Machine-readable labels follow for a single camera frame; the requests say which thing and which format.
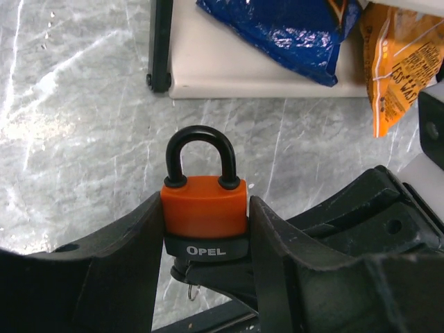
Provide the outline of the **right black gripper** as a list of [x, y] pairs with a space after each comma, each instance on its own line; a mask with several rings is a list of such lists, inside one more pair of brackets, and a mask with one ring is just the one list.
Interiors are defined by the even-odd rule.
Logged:
[[[361, 174], [317, 206], [283, 220], [273, 217], [282, 240], [301, 232], [351, 257], [373, 253], [443, 252], [443, 223], [407, 183], [386, 167]], [[212, 266], [214, 290], [245, 305], [257, 304], [251, 255]]]

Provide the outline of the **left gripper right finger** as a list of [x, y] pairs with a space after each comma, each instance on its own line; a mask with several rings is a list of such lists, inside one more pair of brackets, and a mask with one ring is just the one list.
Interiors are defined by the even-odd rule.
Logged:
[[443, 256], [350, 257], [250, 200], [263, 332], [442, 332]]

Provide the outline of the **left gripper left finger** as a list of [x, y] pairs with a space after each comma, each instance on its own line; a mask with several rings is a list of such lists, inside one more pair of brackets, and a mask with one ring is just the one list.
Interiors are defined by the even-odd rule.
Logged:
[[150, 332], [160, 272], [162, 204], [55, 251], [1, 251], [2, 332]]

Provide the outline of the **black-headed key bunch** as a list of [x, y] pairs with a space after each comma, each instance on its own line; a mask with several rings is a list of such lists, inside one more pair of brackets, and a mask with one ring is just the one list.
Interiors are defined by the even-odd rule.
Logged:
[[175, 280], [183, 284], [214, 290], [211, 268], [212, 266], [207, 263], [175, 258], [170, 274]]

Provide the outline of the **small orange black padlock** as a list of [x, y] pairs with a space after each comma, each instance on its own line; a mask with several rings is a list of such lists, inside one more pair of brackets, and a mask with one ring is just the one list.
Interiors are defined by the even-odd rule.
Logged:
[[[181, 151], [190, 142], [207, 142], [219, 152], [221, 175], [189, 176]], [[224, 262], [248, 254], [246, 181], [237, 175], [229, 139], [215, 128], [187, 126], [166, 148], [167, 176], [160, 192], [166, 252], [195, 262]]]

